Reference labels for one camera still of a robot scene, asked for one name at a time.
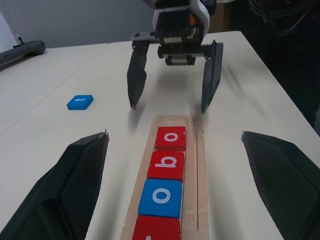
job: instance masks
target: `white letter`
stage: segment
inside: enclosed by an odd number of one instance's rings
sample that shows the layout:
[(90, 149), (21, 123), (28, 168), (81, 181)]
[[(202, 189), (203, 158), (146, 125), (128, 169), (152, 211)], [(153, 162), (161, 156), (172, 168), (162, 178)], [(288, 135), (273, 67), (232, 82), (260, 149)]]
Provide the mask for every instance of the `white letter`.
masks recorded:
[[(159, 199), (159, 198), (157, 198), (158, 193), (165, 193), (166, 197), (164, 199)], [(170, 191), (165, 188), (158, 188), (158, 189), (154, 190), (154, 192), (152, 194), (152, 199), (157, 204), (165, 204), (170, 200)]]
[(174, 142), (177, 139), (178, 139), (178, 134), (174, 132), (169, 132), (166, 135), (164, 135), (164, 140), (166, 140), (167, 142)]
[[(166, 163), (166, 160), (171, 160), (172, 163), (168, 164)], [(173, 156), (165, 156), (161, 159), (161, 164), (157, 163), (155, 164), (158, 168), (175, 168), (177, 163), (177, 159)]]

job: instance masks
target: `wooden tray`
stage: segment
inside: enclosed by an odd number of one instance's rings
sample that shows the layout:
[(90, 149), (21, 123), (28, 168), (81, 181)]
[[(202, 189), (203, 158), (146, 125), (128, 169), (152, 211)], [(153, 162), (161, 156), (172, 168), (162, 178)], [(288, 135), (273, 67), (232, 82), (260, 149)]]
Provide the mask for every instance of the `wooden tray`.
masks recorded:
[(159, 126), (185, 126), (186, 151), (181, 211), (181, 239), (209, 240), (208, 191), (204, 131), (191, 116), (158, 116), (150, 129), (120, 240), (133, 237), (140, 197), (154, 151)]

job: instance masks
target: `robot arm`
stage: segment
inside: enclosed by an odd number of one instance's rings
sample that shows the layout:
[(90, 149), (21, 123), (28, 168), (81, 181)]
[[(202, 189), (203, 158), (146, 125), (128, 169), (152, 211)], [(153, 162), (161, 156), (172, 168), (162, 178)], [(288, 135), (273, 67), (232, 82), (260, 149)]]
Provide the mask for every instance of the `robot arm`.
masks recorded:
[(168, 66), (194, 65), (196, 57), (206, 58), (201, 103), (201, 112), (204, 113), (221, 78), (223, 43), (213, 41), (211, 45), (201, 45), (217, 0), (143, 1), (155, 9), (154, 32), (136, 32), (131, 38), (133, 53), (127, 72), (131, 108), (136, 109), (145, 86), (149, 44), (160, 44), (158, 56), (165, 58)]

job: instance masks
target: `wall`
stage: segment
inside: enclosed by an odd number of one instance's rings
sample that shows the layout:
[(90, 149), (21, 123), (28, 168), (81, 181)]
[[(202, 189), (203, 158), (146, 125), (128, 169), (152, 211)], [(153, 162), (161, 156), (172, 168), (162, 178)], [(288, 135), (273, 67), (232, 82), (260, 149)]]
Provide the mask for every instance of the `wall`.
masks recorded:
[(12, 49), (12, 46), (16, 44), (17, 42), (0, 12), (0, 53)]
[(153, 29), (142, 0), (0, 0), (0, 11), (14, 34), (48, 48), (128, 41)]

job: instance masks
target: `red letter tile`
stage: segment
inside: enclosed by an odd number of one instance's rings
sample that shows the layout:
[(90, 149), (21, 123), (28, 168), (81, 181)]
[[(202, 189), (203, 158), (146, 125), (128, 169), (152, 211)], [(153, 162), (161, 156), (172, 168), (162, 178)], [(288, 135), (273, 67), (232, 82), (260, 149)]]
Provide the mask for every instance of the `red letter tile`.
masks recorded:
[(180, 222), (177, 218), (139, 216), (132, 240), (179, 240)]
[(154, 151), (147, 173), (148, 179), (168, 179), (183, 182), (185, 154), (179, 151)]
[(157, 151), (184, 152), (186, 150), (186, 127), (160, 126), (155, 140)]

